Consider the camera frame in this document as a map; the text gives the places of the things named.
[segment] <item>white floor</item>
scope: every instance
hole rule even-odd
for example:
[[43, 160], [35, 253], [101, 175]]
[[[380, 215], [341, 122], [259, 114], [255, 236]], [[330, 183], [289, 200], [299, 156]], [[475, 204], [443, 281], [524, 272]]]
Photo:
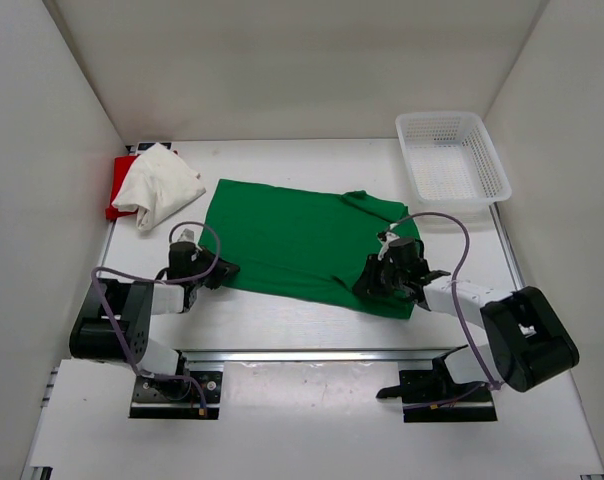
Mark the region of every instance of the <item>white floor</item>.
[[[202, 172], [206, 196], [149, 235], [140, 235], [131, 218], [119, 220], [106, 265], [153, 276], [166, 265], [170, 227], [203, 220], [219, 178], [335, 193], [365, 189], [416, 211], [397, 140], [189, 142], [174, 148]], [[462, 236], [455, 228], [420, 223], [432, 268], [450, 270], [457, 262]], [[513, 288], [488, 211], [472, 228], [462, 276]], [[481, 331], [473, 332], [481, 341]], [[409, 321], [389, 320], [228, 289], [203, 292], [187, 315], [154, 318], [151, 337], [207, 350], [465, 343], [457, 320], [418, 309]], [[227, 363], [218, 421], [130, 420], [129, 370], [64, 361], [31, 464], [53, 467], [52, 480], [577, 480], [603, 471], [569, 374], [526, 394], [495, 394], [498, 422], [424, 425], [402, 423], [398, 403], [375, 401], [377, 389], [397, 381], [397, 371], [394, 363]]]

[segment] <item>white towel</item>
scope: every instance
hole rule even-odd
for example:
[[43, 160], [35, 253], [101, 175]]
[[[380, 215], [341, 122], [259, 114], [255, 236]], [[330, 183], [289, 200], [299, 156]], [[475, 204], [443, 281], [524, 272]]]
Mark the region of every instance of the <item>white towel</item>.
[[113, 206], [138, 211], [139, 230], [151, 230], [162, 220], [206, 191], [200, 174], [180, 157], [156, 143], [135, 159]]

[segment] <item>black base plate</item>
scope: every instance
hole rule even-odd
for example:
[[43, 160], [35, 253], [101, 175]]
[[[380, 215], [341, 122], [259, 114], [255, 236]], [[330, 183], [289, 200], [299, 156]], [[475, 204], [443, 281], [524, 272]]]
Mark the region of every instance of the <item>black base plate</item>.
[[[400, 384], [411, 385], [413, 382], [427, 379], [431, 376], [430, 370], [401, 370]], [[412, 404], [437, 402], [463, 395], [468, 391], [468, 386], [454, 385], [452, 392], [444, 398], [437, 389], [422, 390], [410, 396], [402, 397], [404, 409], [404, 423], [431, 423], [431, 422], [494, 422], [498, 419], [493, 404], [491, 392], [486, 387], [481, 387], [464, 399], [453, 405], [443, 405], [439, 408], [407, 408]]]
[[[206, 415], [203, 415], [200, 410], [200, 394], [197, 391], [181, 400], [172, 400], [153, 388], [147, 379], [138, 377], [133, 387], [129, 418], [217, 420], [220, 415], [222, 372], [194, 371], [190, 372], [190, 375], [204, 390], [207, 403]], [[211, 382], [215, 383], [215, 388], [212, 388]]]

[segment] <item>green cloth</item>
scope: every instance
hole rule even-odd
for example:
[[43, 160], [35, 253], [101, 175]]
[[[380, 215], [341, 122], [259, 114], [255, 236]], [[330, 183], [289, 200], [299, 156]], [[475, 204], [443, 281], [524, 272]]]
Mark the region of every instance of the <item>green cloth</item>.
[[[351, 292], [367, 255], [380, 251], [377, 233], [408, 215], [405, 205], [365, 191], [344, 195], [220, 180], [206, 223], [220, 236], [224, 260], [240, 266], [227, 286], [409, 318], [399, 299], [361, 300]], [[406, 222], [395, 233], [419, 238]], [[215, 251], [205, 231], [200, 244]]]

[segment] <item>white plastic basket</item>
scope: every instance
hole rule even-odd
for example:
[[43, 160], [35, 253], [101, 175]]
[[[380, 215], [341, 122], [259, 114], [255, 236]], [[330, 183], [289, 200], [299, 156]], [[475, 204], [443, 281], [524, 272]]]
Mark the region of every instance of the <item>white plastic basket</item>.
[[479, 207], [511, 196], [498, 154], [476, 114], [409, 113], [395, 124], [421, 203]]

